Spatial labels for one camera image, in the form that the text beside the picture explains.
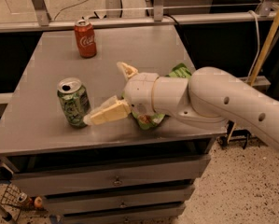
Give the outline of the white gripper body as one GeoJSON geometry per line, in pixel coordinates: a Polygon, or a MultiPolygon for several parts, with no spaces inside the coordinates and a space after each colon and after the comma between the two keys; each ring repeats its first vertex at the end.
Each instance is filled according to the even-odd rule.
{"type": "Polygon", "coordinates": [[[152,92],[158,77],[156,73],[139,73],[128,80],[124,88],[124,99],[132,112],[148,116],[155,114],[152,106],[152,92]]]}

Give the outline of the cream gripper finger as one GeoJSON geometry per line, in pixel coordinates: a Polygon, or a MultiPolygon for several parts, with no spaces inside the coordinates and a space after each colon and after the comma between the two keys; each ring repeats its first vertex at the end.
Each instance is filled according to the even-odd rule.
{"type": "Polygon", "coordinates": [[[135,67],[128,65],[127,63],[117,62],[117,67],[126,81],[138,74],[138,70],[135,67]]]}
{"type": "Polygon", "coordinates": [[[117,96],[112,96],[100,106],[94,108],[83,118],[83,121],[87,125],[100,125],[119,119],[125,119],[130,113],[130,106],[124,99],[119,100],[117,96]]]}

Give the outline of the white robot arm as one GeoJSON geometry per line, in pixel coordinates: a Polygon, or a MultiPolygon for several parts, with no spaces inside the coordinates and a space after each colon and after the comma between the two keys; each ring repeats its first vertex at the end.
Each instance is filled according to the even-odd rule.
{"type": "Polygon", "coordinates": [[[239,78],[214,67],[191,77],[162,77],[140,73],[126,63],[118,68],[127,80],[120,100],[113,96],[84,117],[88,125],[164,114],[193,127],[220,129],[227,121],[247,129],[279,152],[279,101],[239,78]]]}

